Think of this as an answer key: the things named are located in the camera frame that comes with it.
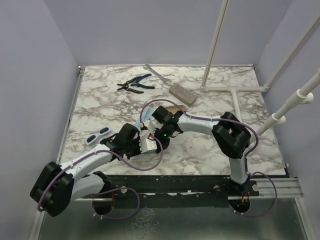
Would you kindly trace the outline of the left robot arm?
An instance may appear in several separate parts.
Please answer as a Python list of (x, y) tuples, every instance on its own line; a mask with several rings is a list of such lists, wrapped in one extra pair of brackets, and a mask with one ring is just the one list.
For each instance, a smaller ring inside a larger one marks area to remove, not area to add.
[(156, 132), (141, 138), (140, 130), (126, 123), (118, 133), (102, 139), (82, 156), (63, 164), (53, 161), (46, 164), (30, 191), (30, 197), (37, 203), (39, 212), (56, 217), (72, 200), (95, 194), (103, 198), (110, 193), (110, 184), (100, 173), (94, 172), (98, 167), (114, 160), (131, 166), (128, 158), (147, 152), (162, 155), (164, 149), (165, 145)]

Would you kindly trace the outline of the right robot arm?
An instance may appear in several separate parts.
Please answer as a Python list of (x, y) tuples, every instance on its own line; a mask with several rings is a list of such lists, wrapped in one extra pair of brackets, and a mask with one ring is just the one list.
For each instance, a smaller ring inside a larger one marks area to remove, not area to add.
[(164, 150), (168, 148), (174, 133), (195, 132), (213, 136), (220, 150), (229, 158), (232, 180), (229, 184), (230, 191), (236, 196), (247, 191), (249, 176), (244, 152), (249, 147), (251, 134), (232, 113), (226, 112), (220, 117), (207, 120), (206, 117), (187, 116), (181, 110), (173, 114), (159, 106), (152, 116), (162, 124), (154, 133), (160, 141), (157, 152), (160, 152), (160, 147)]

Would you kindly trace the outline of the light blue cleaning cloth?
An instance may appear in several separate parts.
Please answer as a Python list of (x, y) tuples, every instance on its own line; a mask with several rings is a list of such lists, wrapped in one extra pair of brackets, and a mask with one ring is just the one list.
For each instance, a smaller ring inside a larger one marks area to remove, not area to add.
[(142, 127), (143, 127), (143, 122), (140, 121), (140, 119), (137, 119), (134, 126), (139, 130), (141, 131)]

